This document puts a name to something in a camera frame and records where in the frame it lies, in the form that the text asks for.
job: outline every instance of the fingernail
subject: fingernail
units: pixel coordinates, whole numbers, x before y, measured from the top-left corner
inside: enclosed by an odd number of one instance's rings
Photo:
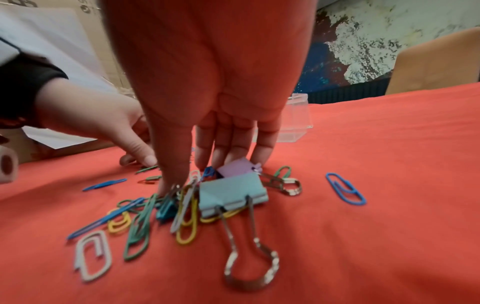
[[[157,159],[153,155],[149,155],[143,160],[143,162],[145,166],[153,167],[157,164]]]

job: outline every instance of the purple binder clip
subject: purple binder clip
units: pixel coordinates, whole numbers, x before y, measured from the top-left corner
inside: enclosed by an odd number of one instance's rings
[[[260,163],[254,165],[246,158],[234,160],[233,162],[217,169],[217,172],[220,173],[224,178],[243,175],[253,171],[261,172],[262,165]]]

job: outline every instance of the beige chair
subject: beige chair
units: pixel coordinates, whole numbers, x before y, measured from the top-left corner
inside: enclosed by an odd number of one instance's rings
[[[474,83],[479,77],[480,27],[477,27],[400,52],[386,94]]]

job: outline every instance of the wall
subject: wall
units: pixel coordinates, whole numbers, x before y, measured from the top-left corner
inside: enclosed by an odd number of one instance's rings
[[[480,0],[340,0],[317,12],[298,93],[390,75],[397,54],[480,26]]]

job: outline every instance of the red tablecloth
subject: red tablecloth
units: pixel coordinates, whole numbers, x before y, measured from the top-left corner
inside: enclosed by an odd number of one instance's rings
[[[226,286],[221,223],[180,246],[154,219],[143,256],[124,262],[126,234],[108,235],[111,269],[82,283],[66,236],[155,190],[137,183],[154,174],[120,168],[113,148],[22,165],[18,181],[0,186],[0,303],[479,303],[480,84],[310,111],[313,129],[278,144],[265,166],[290,165],[303,185],[298,197],[269,190],[255,208],[260,239],[280,256],[266,289]],[[367,204],[341,201],[327,172],[352,182]],[[268,265],[250,246],[248,213],[228,221],[240,247],[235,273],[262,274]]]

